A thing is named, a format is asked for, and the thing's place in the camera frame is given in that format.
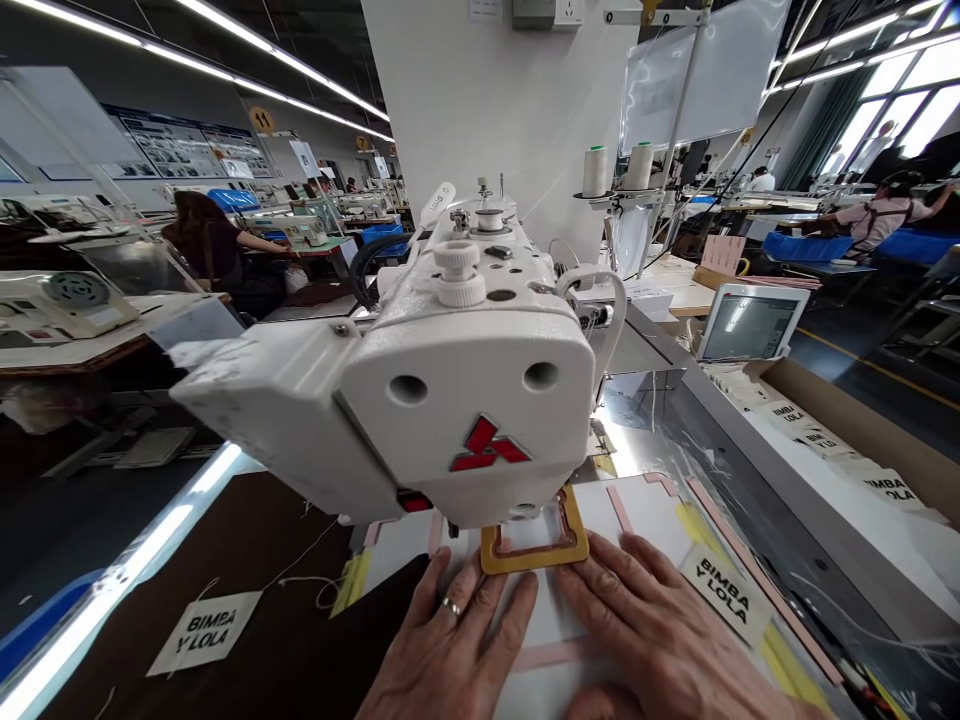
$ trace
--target thread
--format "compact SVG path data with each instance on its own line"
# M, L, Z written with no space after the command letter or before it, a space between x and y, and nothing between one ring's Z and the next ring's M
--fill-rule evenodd
M603 197L609 189L607 149L603 145L594 145L583 154L583 197Z
M624 190L646 190L650 186L650 171L653 169L653 146L640 143L630 152L630 164L624 173L621 187Z

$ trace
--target white thread spool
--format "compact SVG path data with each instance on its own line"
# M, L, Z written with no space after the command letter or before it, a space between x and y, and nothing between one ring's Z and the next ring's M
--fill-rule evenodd
M477 210L477 229L481 232L499 232L503 230L503 210L487 208Z
M653 169L653 146L640 143L630 152L630 164L624 173L621 186L624 190L646 190L650 186L650 171Z
M607 149L594 145L583 154L583 197L603 197L610 190L607 172Z

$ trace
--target hand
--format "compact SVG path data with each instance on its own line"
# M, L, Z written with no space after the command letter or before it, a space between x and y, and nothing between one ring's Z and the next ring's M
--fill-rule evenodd
M560 591L618 662L629 692L581 690L567 720L821 717L767 681L723 620L653 545L625 534L620 550L588 535L590 557L557 568Z
M433 612L437 587L450 564L450 549L430 561L410 609L383 659L356 720L490 718L527 633L537 600L537 576L524 573L492 640L484 640L506 575L484 577L480 556L454 578L447 597L462 608Z

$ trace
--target mitsubishi logo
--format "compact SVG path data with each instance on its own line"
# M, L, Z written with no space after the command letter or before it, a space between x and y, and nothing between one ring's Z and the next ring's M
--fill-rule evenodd
M505 435L497 437L498 429L485 415L478 417L476 425L473 426L467 441L463 444L470 452L457 455L450 465L450 472L490 467L500 457L508 463L530 460L530 456L509 437Z

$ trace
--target wedding ring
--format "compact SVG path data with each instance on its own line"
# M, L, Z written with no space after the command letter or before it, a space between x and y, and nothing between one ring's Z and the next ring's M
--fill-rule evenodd
M443 598L443 600L440 601L440 604L444 607L450 608L450 611L455 617L460 617L460 615L463 613L463 609L448 597Z

